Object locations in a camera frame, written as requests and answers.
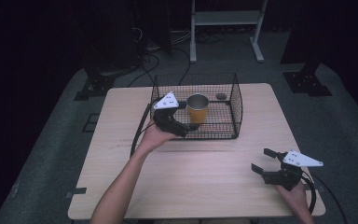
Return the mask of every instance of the forearm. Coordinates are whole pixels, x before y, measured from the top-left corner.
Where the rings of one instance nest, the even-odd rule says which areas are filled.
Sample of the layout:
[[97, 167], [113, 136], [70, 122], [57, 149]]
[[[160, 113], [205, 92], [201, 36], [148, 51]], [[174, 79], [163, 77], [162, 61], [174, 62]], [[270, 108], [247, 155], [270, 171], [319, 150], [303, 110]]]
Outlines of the forearm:
[[136, 150], [115, 181], [106, 190], [92, 214], [91, 223], [121, 223], [126, 215], [147, 153]]
[[310, 215], [310, 211], [307, 210], [296, 210], [294, 211], [295, 216], [300, 224], [314, 224], [313, 217]]

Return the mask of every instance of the wooden table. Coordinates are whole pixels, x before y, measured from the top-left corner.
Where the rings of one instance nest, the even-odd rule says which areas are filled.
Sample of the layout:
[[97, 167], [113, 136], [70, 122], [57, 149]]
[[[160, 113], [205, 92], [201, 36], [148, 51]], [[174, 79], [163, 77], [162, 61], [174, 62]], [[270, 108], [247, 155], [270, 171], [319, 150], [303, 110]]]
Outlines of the wooden table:
[[[292, 215], [279, 193], [251, 170], [251, 163], [266, 171], [280, 170], [279, 161], [265, 156], [263, 149], [298, 150], [296, 140], [269, 84], [240, 86], [240, 136], [234, 140], [169, 141], [156, 149], [146, 159], [126, 218]], [[107, 93], [76, 186], [87, 188], [86, 193], [74, 195], [69, 218], [90, 219], [104, 191], [126, 164], [151, 91], [129, 88]], [[325, 207], [317, 195], [313, 215], [320, 216]]]

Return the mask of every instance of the black equipment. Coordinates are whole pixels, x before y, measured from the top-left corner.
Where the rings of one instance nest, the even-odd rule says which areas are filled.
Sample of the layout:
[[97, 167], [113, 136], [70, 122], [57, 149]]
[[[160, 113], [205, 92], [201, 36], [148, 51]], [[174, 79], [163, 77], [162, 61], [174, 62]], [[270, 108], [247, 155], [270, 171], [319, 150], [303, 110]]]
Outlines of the black equipment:
[[294, 166], [285, 162], [285, 157], [287, 152], [280, 153], [275, 152], [269, 148], [264, 148], [264, 154], [270, 156], [271, 158], [278, 158], [281, 162], [281, 170], [277, 172], [265, 172], [262, 168], [252, 164], [252, 170], [261, 175], [266, 184], [270, 185], [281, 185], [287, 190], [292, 190], [292, 188], [298, 184], [300, 179], [303, 179], [311, 190], [311, 201], [310, 201], [310, 213], [312, 214], [313, 208], [316, 203], [316, 191], [313, 183], [310, 179], [302, 176], [304, 173], [301, 167]]

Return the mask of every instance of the metal stand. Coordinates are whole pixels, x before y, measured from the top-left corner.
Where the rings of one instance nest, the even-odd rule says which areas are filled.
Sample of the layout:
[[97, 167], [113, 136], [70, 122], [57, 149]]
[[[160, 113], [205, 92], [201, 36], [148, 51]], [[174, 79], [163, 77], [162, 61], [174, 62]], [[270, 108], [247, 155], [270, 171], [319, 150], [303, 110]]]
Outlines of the metal stand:
[[264, 57], [258, 47], [258, 37], [260, 36], [261, 25], [267, 7], [267, 1], [263, 0], [260, 10], [251, 11], [207, 11], [196, 12], [196, 0], [192, 2], [191, 8], [191, 41], [190, 41], [190, 61], [197, 61], [196, 52], [196, 26], [198, 25], [245, 25], [255, 24], [255, 36], [251, 37], [252, 48], [259, 63], [264, 62]]
[[128, 69], [114, 67], [105, 63], [93, 50], [85, 53], [83, 66], [89, 78], [82, 91], [76, 94], [74, 101], [87, 101], [90, 97], [106, 96], [107, 92], [113, 88], [117, 77], [127, 75], [136, 69], [136, 67]]
[[305, 63], [300, 72], [284, 72], [284, 78], [293, 93], [307, 93], [309, 96], [331, 96], [331, 92], [322, 85], [315, 76], [316, 69], [321, 63], [322, 49], [316, 49], [312, 58]]

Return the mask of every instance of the human arm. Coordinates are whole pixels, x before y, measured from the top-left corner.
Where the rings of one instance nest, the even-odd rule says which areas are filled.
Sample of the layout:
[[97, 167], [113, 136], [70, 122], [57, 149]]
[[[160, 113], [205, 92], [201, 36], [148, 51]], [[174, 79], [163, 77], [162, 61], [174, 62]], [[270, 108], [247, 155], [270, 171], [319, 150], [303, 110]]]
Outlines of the human arm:
[[172, 133], [160, 130], [153, 121], [147, 127], [141, 143], [95, 207], [90, 223], [121, 223], [147, 155], [175, 137]]
[[284, 201], [295, 214], [297, 220], [301, 224], [313, 224], [313, 218], [307, 204], [307, 196], [304, 184], [299, 181], [292, 190], [286, 190], [283, 186], [276, 185], [275, 189], [280, 192]]

